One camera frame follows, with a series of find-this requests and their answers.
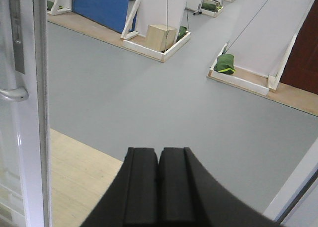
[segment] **gray floor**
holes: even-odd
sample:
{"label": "gray floor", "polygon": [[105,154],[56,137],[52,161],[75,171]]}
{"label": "gray floor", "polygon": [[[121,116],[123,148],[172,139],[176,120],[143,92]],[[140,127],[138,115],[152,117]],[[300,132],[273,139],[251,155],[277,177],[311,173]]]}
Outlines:
{"label": "gray floor", "polygon": [[192,38],[164,64],[49,24],[51,127],[121,160],[127,147],[191,147],[263,212],[317,138],[318,118],[206,78],[235,3],[216,19],[189,13]]}

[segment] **green sandbag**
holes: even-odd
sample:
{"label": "green sandbag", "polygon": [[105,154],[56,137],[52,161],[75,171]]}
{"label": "green sandbag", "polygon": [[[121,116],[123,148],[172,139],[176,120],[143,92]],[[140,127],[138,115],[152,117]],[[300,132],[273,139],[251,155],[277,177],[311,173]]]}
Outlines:
{"label": "green sandbag", "polygon": [[217,12],[217,7],[215,4],[212,3],[203,3],[201,8],[206,9],[208,11]]}
{"label": "green sandbag", "polygon": [[47,1],[46,1],[46,4],[47,4],[46,9],[47,9],[48,11],[51,11],[51,9],[52,9],[52,7],[53,7],[53,5],[54,5],[54,2],[47,0]]}
{"label": "green sandbag", "polygon": [[223,54],[218,56],[214,70],[219,73],[232,75],[235,72],[234,56],[232,54]]}
{"label": "green sandbag", "polygon": [[181,26],[180,29],[179,29],[177,41],[179,41],[182,37],[184,37],[186,32],[187,32],[187,28]]}
{"label": "green sandbag", "polygon": [[47,0],[46,3],[47,3],[47,10],[51,11],[54,3],[52,1],[49,1],[49,0]]}

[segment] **brown door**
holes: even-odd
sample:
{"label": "brown door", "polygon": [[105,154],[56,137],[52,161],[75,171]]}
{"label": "brown door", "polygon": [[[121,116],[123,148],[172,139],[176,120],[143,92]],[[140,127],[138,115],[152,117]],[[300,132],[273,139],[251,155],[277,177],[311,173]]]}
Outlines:
{"label": "brown door", "polygon": [[318,0],[298,33],[281,82],[318,94]]}

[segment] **cardboard box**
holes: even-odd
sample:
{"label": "cardboard box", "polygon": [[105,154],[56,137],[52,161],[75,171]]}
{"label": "cardboard box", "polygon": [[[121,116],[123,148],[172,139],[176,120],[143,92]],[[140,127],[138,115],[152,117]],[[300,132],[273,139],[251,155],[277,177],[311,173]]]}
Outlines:
{"label": "cardboard box", "polygon": [[177,29],[166,25],[149,25],[146,35],[146,47],[162,52],[174,44]]}

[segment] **blue board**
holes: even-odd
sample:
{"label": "blue board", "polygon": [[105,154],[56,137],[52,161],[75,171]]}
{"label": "blue board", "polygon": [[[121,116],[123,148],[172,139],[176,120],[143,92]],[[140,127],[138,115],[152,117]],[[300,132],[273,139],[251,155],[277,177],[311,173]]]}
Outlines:
{"label": "blue board", "polygon": [[117,32],[125,27],[129,0],[73,0],[73,11]]}

